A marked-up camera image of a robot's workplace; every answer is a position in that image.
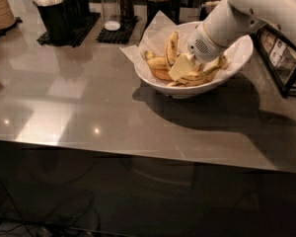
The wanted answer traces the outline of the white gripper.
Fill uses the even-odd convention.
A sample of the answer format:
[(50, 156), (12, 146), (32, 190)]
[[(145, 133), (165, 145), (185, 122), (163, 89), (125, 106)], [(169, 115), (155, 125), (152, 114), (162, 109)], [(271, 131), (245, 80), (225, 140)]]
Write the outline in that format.
[[(223, 54), (239, 38), (264, 26), (264, 22), (247, 15), (228, 0), (221, 0), (213, 11), (199, 23), (187, 40), (187, 50), (199, 62), (209, 62)], [(169, 71), (173, 81), (193, 72), (202, 71), (205, 63), (195, 65), (180, 54)]]

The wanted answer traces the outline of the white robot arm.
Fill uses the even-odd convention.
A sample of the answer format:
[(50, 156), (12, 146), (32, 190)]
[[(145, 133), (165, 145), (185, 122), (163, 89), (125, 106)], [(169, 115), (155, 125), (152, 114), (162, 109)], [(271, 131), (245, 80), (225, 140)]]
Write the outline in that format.
[(296, 0), (221, 0), (189, 35), (187, 56), (212, 61), (266, 24), (277, 27), (296, 46)]

